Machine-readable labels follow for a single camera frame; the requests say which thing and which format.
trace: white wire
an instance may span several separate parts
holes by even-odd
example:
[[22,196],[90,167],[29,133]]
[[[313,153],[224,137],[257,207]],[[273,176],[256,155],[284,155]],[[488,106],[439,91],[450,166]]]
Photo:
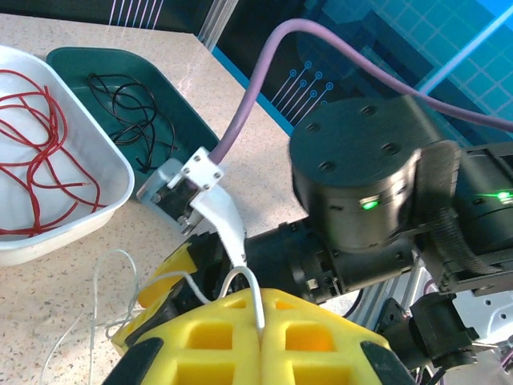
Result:
[[[101,267],[103,265],[103,262],[105,259],[109,256],[111,256],[113,253],[121,253],[124,255],[128,261],[131,264],[132,271],[134,273],[134,287],[135,287],[135,294],[132,296],[130,302],[128,303],[128,310],[127,310],[127,316],[119,321],[109,322],[105,324],[96,324],[97,319],[97,313],[98,313],[98,280],[99,275],[101,271]],[[261,340],[262,334],[264,332],[265,328],[265,315],[264,315],[264,306],[262,303],[262,297],[260,292],[260,287],[258,286],[257,277],[255,277],[255,274],[246,266],[237,266],[234,267],[232,270],[230,270],[226,276],[226,278],[223,281],[223,285],[221,286],[220,294],[217,299],[223,298],[228,293],[230,283],[232,282],[233,278],[235,278],[238,274],[243,274],[246,279],[248,280],[249,286],[251,288],[252,297],[253,297],[253,309],[255,311],[255,320],[256,320],[256,328],[258,332],[258,337]],[[137,303],[137,298],[139,297],[139,294],[147,289],[148,287],[152,286],[153,284],[157,283],[160,280],[170,278],[170,277],[183,277],[187,281],[187,283],[191,286],[192,291],[194,292],[194,295],[197,296],[197,298],[200,300],[203,304],[209,304],[211,301],[204,296],[204,294],[201,292],[198,285],[194,282],[194,279],[192,276],[185,272],[185,271],[174,271],[171,273],[160,275],[159,277],[152,279],[150,282],[145,284],[142,287],[139,287],[139,277],[137,274],[137,266],[135,265],[135,262],[133,258],[128,254],[126,251],[121,249],[115,249],[107,252],[105,255],[103,255],[97,262],[95,266],[95,273],[93,276],[93,314],[91,317],[91,338],[90,338],[90,344],[89,344],[89,374],[87,379],[87,384],[91,385],[92,380],[92,373],[93,373],[93,350],[95,349],[95,330],[97,326],[105,326],[105,335],[108,339],[111,339],[112,337],[109,334],[109,330],[113,326],[118,326],[119,329],[122,329],[125,327],[127,323],[132,321],[134,319],[134,307]],[[73,330],[73,328],[76,326],[76,324],[79,322],[80,317],[82,317],[83,313],[81,313],[70,325],[70,327],[63,333],[63,335],[57,340],[57,342],[52,347],[50,354],[46,357],[46,361],[42,367],[41,375],[39,377],[39,385],[43,385],[43,376],[45,374],[46,369],[48,368],[48,365],[50,364],[50,360],[52,358],[52,355],[55,353],[55,351],[59,348],[59,345],[63,342],[65,337]]]

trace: countertop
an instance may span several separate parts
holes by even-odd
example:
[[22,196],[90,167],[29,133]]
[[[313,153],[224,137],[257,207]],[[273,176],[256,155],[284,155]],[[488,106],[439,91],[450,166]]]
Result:
[[[218,136],[244,92],[191,34],[0,14],[0,44],[42,59],[64,46],[132,51],[154,63]],[[287,135],[256,105],[224,162],[228,173],[222,185],[236,201],[249,236],[305,215],[293,197],[287,144]],[[203,224],[200,230],[208,229]],[[38,383],[50,349],[82,312],[50,361],[44,383],[85,383],[97,259],[111,249],[126,250],[144,281],[184,239],[149,209],[128,201],[107,225],[80,241],[35,261],[0,268],[0,383]],[[98,323],[125,312],[133,293],[125,259],[113,256],[104,266]],[[101,383],[119,359],[102,327],[96,329],[93,358],[93,383]]]

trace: red wire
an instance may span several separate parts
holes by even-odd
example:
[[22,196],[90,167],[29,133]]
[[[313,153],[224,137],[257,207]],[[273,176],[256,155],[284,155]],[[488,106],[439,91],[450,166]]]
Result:
[[[58,224],[68,218],[78,207],[79,204],[92,206],[91,212],[95,212],[97,209],[105,207],[105,205],[101,205],[100,201],[100,186],[92,175],[86,171],[86,169],[63,147],[67,136],[68,136],[68,125],[66,118],[64,116],[62,108],[59,104],[51,97],[48,87],[41,88],[36,82],[32,79],[28,78],[24,74],[20,74],[17,71],[12,70],[2,70],[0,69],[0,74],[8,74],[15,75],[19,78],[26,80],[30,83],[37,91],[28,91],[21,92],[13,95],[6,95],[0,98],[0,103],[5,102],[11,99],[17,99],[21,102],[21,104],[4,104],[0,106],[1,110],[6,110],[8,108],[21,108],[28,111],[43,127],[46,134],[48,135],[47,139],[41,143],[36,144],[30,141],[26,136],[24,136],[18,129],[16,129],[12,124],[6,122],[5,120],[0,120],[0,126],[4,126],[6,129],[0,127],[0,135],[4,135],[5,137],[13,140],[17,143],[23,144],[29,148],[34,149],[37,153],[31,161],[27,162],[9,162],[9,163],[0,163],[0,172],[5,173],[11,179],[20,184],[28,193],[30,198],[30,203],[32,205],[32,210],[34,212],[34,224],[30,228],[26,229],[0,229],[0,235],[25,235],[28,237],[33,237],[34,235],[44,233],[46,231],[50,231],[52,229],[57,228]],[[43,97],[48,105],[48,115],[44,114],[40,110],[31,107],[26,101],[26,97]],[[62,135],[59,137],[59,129],[61,128]],[[54,155],[56,152],[63,152],[68,160],[70,160],[75,167],[80,170],[80,172],[87,177],[88,180],[95,186],[96,196],[94,202],[90,202],[84,200],[81,197],[77,197],[74,193],[70,192],[68,188],[71,187],[83,187],[89,185],[87,182],[77,182],[77,183],[67,183],[63,184],[59,180],[57,173],[54,170],[54,167],[50,161],[50,157]],[[39,170],[39,168],[45,164],[50,171],[52,179],[55,184],[40,184],[34,180],[35,173]],[[7,168],[12,167],[27,167],[26,170],[26,182],[21,180],[19,177],[14,175]],[[46,189],[60,189],[64,193],[66,193],[69,197],[75,200],[72,206],[59,218],[48,222],[46,224],[41,223],[41,207],[38,201],[38,198],[35,194],[34,187],[36,188],[46,188]]]

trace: white plastic bin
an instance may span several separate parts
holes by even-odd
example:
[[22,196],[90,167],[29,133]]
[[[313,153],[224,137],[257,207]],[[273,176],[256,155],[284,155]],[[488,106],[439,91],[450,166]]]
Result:
[[[63,109],[68,122],[69,132],[64,148],[98,181],[101,188],[100,203],[106,205],[95,213],[91,213],[91,206],[79,205],[65,221],[59,223],[58,228],[34,237],[0,235],[0,266],[8,266],[33,260],[105,225],[114,211],[130,197],[134,188],[134,173],[91,114],[46,63],[26,52],[0,46],[0,69],[18,71],[34,80],[40,87],[48,86],[50,94]],[[0,74],[0,97],[33,90],[30,84],[21,79]],[[33,107],[45,107],[37,105],[45,103],[42,99],[29,103]],[[30,127],[36,128],[37,125],[35,119],[21,109],[2,110],[0,119],[15,122],[16,127],[29,133]],[[33,151],[27,151],[21,144],[0,135],[0,163],[31,160],[33,156]],[[87,180],[61,152],[52,156],[51,160],[61,182]],[[10,168],[10,171],[25,180],[26,168]],[[39,169],[35,179],[39,183],[53,184],[46,167]],[[95,191],[94,185],[90,184],[76,188],[73,193],[93,201]],[[75,202],[57,189],[37,188],[35,192],[42,209],[42,223],[60,217]],[[29,228],[33,223],[34,214],[27,192],[5,173],[0,172],[0,229]]]

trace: dark green tray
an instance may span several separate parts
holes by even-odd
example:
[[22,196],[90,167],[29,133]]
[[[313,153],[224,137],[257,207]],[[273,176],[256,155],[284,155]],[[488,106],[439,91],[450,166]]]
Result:
[[[172,157],[184,163],[198,147],[211,151],[218,139],[208,125],[198,116],[194,109],[172,86],[162,73],[146,59],[131,52],[104,48],[63,47],[53,50],[46,57],[46,62],[54,68],[67,86],[77,95],[86,109],[95,117],[102,129],[110,134],[118,131],[119,122],[106,112],[92,95],[87,86],[87,76],[94,72],[97,75],[124,74],[139,80],[155,97],[157,108],[173,122],[176,130],[175,149]],[[119,79],[106,79],[108,86],[119,86]],[[143,99],[144,90],[130,87],[133,96]],[[171,143],[172,134],[164,120],[155,121],[157,138]],[[135,157],[147,159],[147,149],[143,139],[134,144],[119,146],[134,169],[135,189],[151,175],[152,171],[142,173]],[[153,166],[161,165],[166,159],[168,148],[156,145],[153,152]]]

